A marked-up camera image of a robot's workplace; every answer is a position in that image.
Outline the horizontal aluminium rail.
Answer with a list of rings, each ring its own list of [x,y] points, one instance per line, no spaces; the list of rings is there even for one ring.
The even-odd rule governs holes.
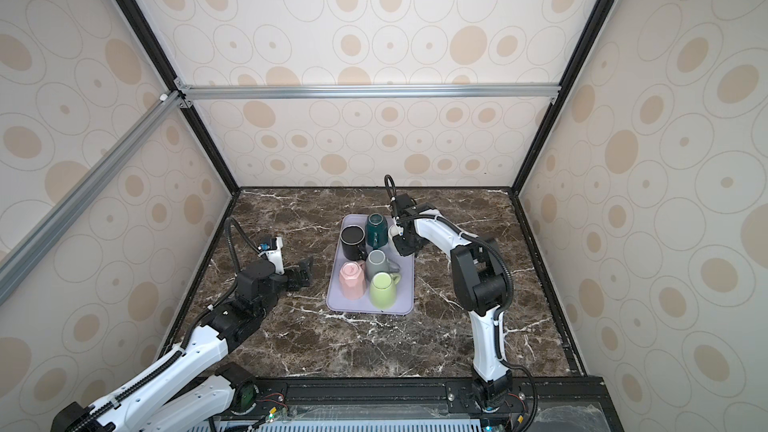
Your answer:
[[[303,100],[303,99],[427,99],[427,98],[556,98],[555,83],[522,84],[375,84],[375,85],[279,85],[192,86],[180,92],[190,100]]]

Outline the light green mug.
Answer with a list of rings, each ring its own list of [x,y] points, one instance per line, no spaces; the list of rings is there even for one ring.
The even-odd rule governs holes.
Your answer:
[[[400,273],[388,272],[379,272],[373,277],[369,287],[369,298],[375,309],[387,310],[395,304],[400,279]]]

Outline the black mug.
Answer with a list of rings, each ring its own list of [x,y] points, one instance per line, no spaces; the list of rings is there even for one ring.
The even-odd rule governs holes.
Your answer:
[[[343,256],[352,262],[367,259],[365,231],[359,225],[345,226],[340,233]]]

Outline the left diagonal aluminium rail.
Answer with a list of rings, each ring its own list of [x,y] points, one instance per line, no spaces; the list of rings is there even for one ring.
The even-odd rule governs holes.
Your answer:
[[[6,301],[85,209],[118,175],[147,138],[177,109],[181,93],[170,91],[121,137],[1,263],[1,300]]]

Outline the grey mug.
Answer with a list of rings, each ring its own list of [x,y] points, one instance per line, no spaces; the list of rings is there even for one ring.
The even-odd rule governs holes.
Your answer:
[[[378,273],[399,273],[400,266],[396,262],[390,261],[382,250],[372,250],[365,262],[365,275],[369,282],[372,282]]]

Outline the white mug red inside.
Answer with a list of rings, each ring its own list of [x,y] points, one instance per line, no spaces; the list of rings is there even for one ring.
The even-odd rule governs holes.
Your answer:
[[[393,250],[396,249],[396,245],[395,245],[396,238],[401,236],[402,232],[403,232],[403,229],[396,224],[393,224],[388,228],[388,241],[389,241],[390,247]]]

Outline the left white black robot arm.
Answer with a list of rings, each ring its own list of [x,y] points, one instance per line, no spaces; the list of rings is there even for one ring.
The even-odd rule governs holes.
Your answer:
[[[310,286],[312,258],[286,266],[283,241],[261,242],[244,236],[256,254],[242,265],[232,235],[243,234],[239,222],[224,222],[224,238],[235,269],[230,288],[205,309],[182,340],[132,380],[89,405],[73,402],[54,417],[54,431],[184,431],[205,419],[229,412],[247,415],[259,404],[276,406],[261,395],[253,376],[231,363],[196,387],[190,384],[259,330],[284,292]]]

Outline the black frame post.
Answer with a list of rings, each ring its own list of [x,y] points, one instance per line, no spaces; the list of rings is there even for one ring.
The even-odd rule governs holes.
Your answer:
[[[520,195],[528,180],[616,1],[596,0],[559,82],[559,93],[547,108],[524,157],[519,173],[511,186],[512,197]]]
[[[181,112],[190,126],[194,136],[203,149],[205,156],[211,162],[218,177],[222,180],[227,191],[237,196],[240,186],[237,184],[229,167],[226,165],[218,147],[214,144],[211,134],[205,126],[200,114],[195,106],[186,98],[179,85],[178,74],[173,68],[168,56],[163,49],[158,37],[148,22],[141,6],[137,0],[115,0],[120,12],[126,19],[132,32],[138,39],[143,51],[150,59],[155,71],[159,74],[161,81],[171,92],[178,92],[182,98],[183,105]]]

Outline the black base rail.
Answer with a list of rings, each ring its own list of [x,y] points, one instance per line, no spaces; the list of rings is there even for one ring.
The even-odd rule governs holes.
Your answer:
[[[243,415],[221,412],[204,431],[620,431],[596,377],[515,377],[482,403],[469,377],[262,378]]]

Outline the lavender plastic tray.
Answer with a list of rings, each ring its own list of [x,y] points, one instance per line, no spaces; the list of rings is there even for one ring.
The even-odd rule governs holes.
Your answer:
[[[394,224],[391,218],[384,216],[388,223],[388,228]],[[365,214],[350,214],[344,217],[341,223],[341,231],[345,226],[359,225],[365,231],[366,238],[366,220]],[[366,249],[368,254],[373,250],[367,243]],[[337,247],[332,274],[329,282],[329,289],[326,298],[327,306],[334,311],[341,312],[356,312],[356,313],[384,313],[395,315],[406,315],[411,312],[414,305],[414,258],[412,256],[403,257],[399,253],[393,250],[388,243],[381,249],[387,258],[396,262],[400,266],[401,279],[397,285],[397,295],[395,304],[387,310],[377,310],[373,307],[369,298],[370,283],[366,278],[366,292],[358,300],[350,301],[342,296],[341,287],[339,282],[339,270],[345,262],[348,261],[342,253],[341,241],[339,236],[339,245]]]

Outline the left black frame post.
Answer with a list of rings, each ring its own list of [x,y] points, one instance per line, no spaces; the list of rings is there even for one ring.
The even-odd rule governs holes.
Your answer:
[[[237,196],[240,186],[237,184],[229,167],[226,165],[218,147],[214,144],[211,134],[205,126],[200,114],[195,106],[186,98],[179,85],[178,74],[173,68],[168,56],[163,49],[158,37],[148,22],[141,6],[137,0],[115,0],[120,12],[126,19],[132,32],[138,39],[143,51],[150,59],[155,71],[159,74],[161,81],[171,92],[178,92],[182,98],[183,105],[181,112],[190,126],[194,136],[203,149],[205,156],[211,162],[218,177],[222,180],[227,191]]]

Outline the right black frame post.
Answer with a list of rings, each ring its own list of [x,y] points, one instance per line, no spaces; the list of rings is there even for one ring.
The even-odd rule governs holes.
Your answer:
[[[511,186],[512,197],[520,195],[528,180],[616,1],[596,0],[559,82],[559,93],[547,108],[524,157],[519,173]]]

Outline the dark green mug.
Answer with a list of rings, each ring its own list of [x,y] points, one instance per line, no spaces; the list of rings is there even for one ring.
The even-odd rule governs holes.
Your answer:
[[[365,230],[366,243],[373,250],[381,249],[388,243],[388,223],[386,218],[380,213],[373,213],[367,216]]]

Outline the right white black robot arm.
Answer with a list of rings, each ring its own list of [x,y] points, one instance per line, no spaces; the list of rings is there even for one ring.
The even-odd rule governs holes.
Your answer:
[[[510,421],[510,429],[528,430],[538,412],[538,393],[528,368],[506,359],[503,315],[512,304],[514,283],[496,241],[467,232],[431,204],[419,204],[409,194],[398,192],[389,174],[384,176],[384,187],[395,226],[391,242],[399,255],[415,256],[433,244],[450,262],[456,298],[471,321],[476,403],[484,411],[498,409],[513,394],[514,373],[521,372],[531,393],[518,399],[522,413]]]

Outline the pink faceted mug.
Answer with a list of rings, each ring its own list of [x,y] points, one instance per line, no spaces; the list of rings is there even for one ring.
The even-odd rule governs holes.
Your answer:
[[[344,298],[350,301],[360,299],[366,292],[365,263],[345,262],[339,270],[339,282]]]

